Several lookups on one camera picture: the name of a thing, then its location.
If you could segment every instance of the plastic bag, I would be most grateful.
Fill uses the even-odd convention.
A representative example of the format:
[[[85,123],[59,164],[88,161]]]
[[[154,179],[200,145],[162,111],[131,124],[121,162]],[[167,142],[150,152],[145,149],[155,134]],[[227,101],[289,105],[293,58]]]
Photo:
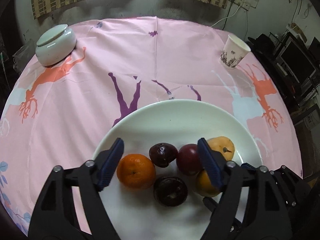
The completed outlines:
[[[36,46],[32,39],[30,39],[25,45],[23,45],[14,55],[13,55],[13,69],[20,75],[28,62],[34,56],[36,52]]]

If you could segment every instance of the jar lid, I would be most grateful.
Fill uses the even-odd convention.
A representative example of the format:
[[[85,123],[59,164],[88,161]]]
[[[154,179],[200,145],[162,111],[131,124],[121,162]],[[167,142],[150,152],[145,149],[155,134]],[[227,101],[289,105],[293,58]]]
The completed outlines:
[[[49,30],[47,30],[40,39],[37,41],[37,46],[41,47],[49,42],[55,40],[64,30],[68,27],[68,24],[60,24]]]

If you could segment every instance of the screw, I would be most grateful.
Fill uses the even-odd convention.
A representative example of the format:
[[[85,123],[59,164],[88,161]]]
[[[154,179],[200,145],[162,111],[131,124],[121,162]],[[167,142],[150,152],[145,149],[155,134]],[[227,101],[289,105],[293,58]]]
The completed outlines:
[[[87,166],[87,167],[92,167],[94,165],[94,161],[92,161],[92,160],[89,160],[89,161],[86,161],[85,162],[85,166]]]
[[[228,161],[228,162],[227,162],[227,166],[228,166],[229,168],[234,168],[234,167],[236,166],[236,163],[233,162],[233,161]]]
[[[62,167],[60,165],[57,165],[57,166],[54,166],[53,167],[53,171],[54,172],[58,172],[58,171],[61,171]]]
[[[268,168],[266,166],[260,166],[259,169],[262,172],[267,172],[268,171]]]

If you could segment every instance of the white paper cup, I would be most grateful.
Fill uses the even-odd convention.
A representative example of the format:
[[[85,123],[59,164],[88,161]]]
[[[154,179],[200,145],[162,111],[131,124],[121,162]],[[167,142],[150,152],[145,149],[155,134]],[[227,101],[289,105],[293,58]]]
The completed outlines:
[[[243,40],[230,34],[220,56],[220,62],[227,69],[234,69],[250,51],[250,47]]]

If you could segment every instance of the table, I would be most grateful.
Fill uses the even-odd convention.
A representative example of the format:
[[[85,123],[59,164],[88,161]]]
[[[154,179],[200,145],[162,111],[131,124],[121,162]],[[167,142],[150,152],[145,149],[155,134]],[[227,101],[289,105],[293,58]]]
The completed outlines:
[[[0,198],[24,233],[55,165],[80,166],[119,120],[161,100],[202,100],[225,109],[252,134],[269,169],[284,164],[302,176],[292,121],[261,64],[252,53],[232,71],[219,63],[227,32],[157,17],[72,28],[75,50],[52,68],[34,56],[1,117]],[[89,232],[79,194],[75,203]]]

